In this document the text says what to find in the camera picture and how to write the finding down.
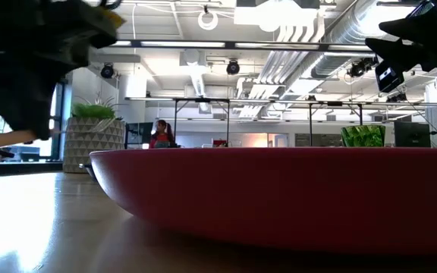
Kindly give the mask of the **silver round ventilation duct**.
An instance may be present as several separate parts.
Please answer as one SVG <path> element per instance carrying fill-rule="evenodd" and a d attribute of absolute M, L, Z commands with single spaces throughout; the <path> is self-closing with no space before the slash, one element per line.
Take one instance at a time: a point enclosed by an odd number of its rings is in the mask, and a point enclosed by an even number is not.
<path fill-rule="evenodd" d="M 414 6 L 377 5 L 388 0 L 358 0 L 342 19 L 325 36 L 326 43 L 361 44 L 365 38 L 383 38 L 389 35 L 379 29 L 379 24 L 385 21 L 406 17 Z M 327 78 L 346 64 L 350 57 L 318 56 L 316 66 L 311 70 L 313 78 Z"/>

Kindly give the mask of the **black computer monitor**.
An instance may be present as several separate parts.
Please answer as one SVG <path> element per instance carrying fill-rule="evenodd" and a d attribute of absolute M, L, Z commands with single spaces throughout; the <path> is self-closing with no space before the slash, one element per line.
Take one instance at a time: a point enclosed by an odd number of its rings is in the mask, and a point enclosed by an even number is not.
<path fill-rule="evenodd" d="M 150 144 L 153 122 L 127 123 L 125 125 L 124 147 L 129 145 Z"/>
<path fill-rule="evenodd" d="M 396 121 L 394 134 L 396 147 L 431 147 L 428 124 Z"/>

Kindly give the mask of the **black table edge rail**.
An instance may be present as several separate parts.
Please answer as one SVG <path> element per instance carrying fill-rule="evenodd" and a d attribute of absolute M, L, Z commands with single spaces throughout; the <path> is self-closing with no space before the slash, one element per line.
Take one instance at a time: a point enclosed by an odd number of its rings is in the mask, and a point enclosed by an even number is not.
<path fill-rule="evenodd" d="M 62 171 L 61 162 L 0 162 L 0 176 Z"/>

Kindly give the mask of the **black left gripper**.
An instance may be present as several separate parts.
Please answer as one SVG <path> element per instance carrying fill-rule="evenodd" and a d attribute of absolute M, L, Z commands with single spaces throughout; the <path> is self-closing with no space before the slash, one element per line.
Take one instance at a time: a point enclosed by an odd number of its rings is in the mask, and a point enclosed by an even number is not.
<path fill-rule="evenodd" d="M 0 71 L 0 115 L 38 140 L 51 133 L 52 97 L 66 73 L 89 65 L 89 50 L 118 41 L 123 0 L 0 0 L 0 58 L 49 62 L 62 71 Z"/>

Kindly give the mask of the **grey white triangle-pattern planter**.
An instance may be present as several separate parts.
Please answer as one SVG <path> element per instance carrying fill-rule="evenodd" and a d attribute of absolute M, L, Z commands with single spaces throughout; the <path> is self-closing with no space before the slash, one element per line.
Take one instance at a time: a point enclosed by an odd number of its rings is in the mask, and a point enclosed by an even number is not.
<path fill-rule="evenodd" d="M 125 123 L 117 119 L 72 117 L 64 131 L 63 172 L 86 173 L 90 153 L 124 149 Z"/>

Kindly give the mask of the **green patterned glass cup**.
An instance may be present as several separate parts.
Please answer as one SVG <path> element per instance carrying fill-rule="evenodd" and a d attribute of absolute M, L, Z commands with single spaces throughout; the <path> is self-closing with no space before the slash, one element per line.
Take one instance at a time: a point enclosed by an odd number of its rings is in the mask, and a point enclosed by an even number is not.
<path fill-rule="evenodd" d="M 382 147 L 385 145 L 385 126 L 370 124 L 342 127 L 341 138 L 346 147 Z"/>

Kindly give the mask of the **large black-framed window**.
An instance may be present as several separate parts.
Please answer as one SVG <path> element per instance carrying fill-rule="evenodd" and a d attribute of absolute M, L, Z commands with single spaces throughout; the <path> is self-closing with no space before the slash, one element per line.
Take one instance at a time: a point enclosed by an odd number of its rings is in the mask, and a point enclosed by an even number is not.
<path fill-rule="evenodd" d="M 57 83 L 52 95 L 50 108 L 51 118 L 49 129 L 60 129 L 64 113 L 64 99 L 66 83 Z M 11 126 L 0 115 L 0 133 L 12 132 Z M 28 143 L 17 143 L 0 148 L 0 162 L 44 162 L 56 160 L 59 154 L 60 136 L 50 137 L 48 140 L 34 140 Z"/>

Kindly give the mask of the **green succulent plant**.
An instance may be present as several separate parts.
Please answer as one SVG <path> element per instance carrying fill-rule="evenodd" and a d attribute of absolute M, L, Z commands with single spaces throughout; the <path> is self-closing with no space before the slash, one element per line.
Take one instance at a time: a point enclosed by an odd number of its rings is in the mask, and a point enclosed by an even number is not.
<path fill-rule="evenodd" d="M 71 107 L 71 115 L 75 118 L 119 119 L 117 111 L 120 104 L 115 102 L 114 96 L 102 98 L 101 94 L 97 93 L 92 102 L 82 96 L 75 98 L 77 101 Z"/>

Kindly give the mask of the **black metal frame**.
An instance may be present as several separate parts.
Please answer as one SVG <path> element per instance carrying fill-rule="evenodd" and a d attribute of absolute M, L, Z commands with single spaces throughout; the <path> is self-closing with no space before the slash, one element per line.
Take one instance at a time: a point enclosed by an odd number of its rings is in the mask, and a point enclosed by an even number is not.
<path fill-rule="evenodd" d="M 184 101 L 184 105 L 186 105 L 188 102 L 195 102 L 195 103 L 212 103 L 215 102 L 219 106 L 222 106 L 222 103 L 227 104 L 227 108 L 223 108 L 222 110 L 227 115 L 227 129 L 226 129 L 226 142 L 223 144 L 224 147 L 229 147 L 229 133 L 230 133 L 230 110 L 231 110 L 231 100 L 230 99 L 220 99 L 220 98 L 209 98 L 209 97 L 194 97 L 194 98 L 172 98 L 172 101 L 174 101 L 174 119 L 173 119 L 173 133 L 174 133 L 174 141 L 176 141 L 177 136 L 177 125 L 178 125 L 178 112 L 181 110 L 178 107 L 178 103 L 180 101 Z"/>
<path fill-rule="evenodd" d="M 358 107 L 357 116 L 359 117 L 360 125 L 363 125 L 363 104 L 353 103 L 353 102 L 342 102 L 342 101 L 307 101 L 308 102 L 308 121 L 309 121 L 309 135 L 310 135 L 310 146 L 313 146 L 313 106 L 329 106 L 329 107 L 341 107 L 347 106 L 353 110 L 353 106 Z"/>

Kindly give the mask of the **black overhead light bar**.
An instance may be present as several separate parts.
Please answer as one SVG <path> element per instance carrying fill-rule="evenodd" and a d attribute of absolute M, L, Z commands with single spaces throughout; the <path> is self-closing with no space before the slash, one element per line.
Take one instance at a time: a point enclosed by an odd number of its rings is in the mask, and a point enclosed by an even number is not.
<path fill-rule="evenodd" d="M 118 40 L 114 48 L 150 49 L 224 49 L 259 51 L 299 51 L 299 52 L 359 52 L 370 53 L 371 49 L 359 44 L 331 44 L 315 42 L 236 42 L 236 41 L 192 41 L 192 40 Z"/>

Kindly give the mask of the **fork with cream handle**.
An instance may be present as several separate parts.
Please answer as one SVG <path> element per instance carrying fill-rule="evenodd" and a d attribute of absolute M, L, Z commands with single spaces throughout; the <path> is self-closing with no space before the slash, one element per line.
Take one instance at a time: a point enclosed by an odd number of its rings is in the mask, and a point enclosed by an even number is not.
<path fill-rule="evenodd" d="M 52 137 L 55 134 L 68 134 L 68 133 L 98 133 L 101 131 L 104 131 L 113 121 L 113 119 L 104 119 L 101 120 L 95 125 L 94 127 L 91 127 L 89 130 L 77 132 L 75 130 L 70 130 L 70 125 L 66 127 L 65 130 L 56 130 L 51 129 L 50 130 L 50 136 Z M 37 136 L 33 134 L 30 130 L 17 130 L 17 131 L 11 131 L 8 133 L 0 133 L 0 148 L 5 146 L 12 146 L 14 144 L 18 143 L 28 143 L 32 142 L 34 140 L 37 140 Z"/>

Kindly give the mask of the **person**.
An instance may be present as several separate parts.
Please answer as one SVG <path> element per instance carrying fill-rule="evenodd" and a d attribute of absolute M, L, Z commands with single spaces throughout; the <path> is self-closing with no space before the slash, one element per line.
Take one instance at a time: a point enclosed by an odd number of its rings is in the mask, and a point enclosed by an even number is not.
<path fill-rule="evenodd" d="M 171 125 L 165 120 L 157 120 L 155 133 L 151 136 L 151 149 L 171 148 L 174 145 L 174 135 Z"/>

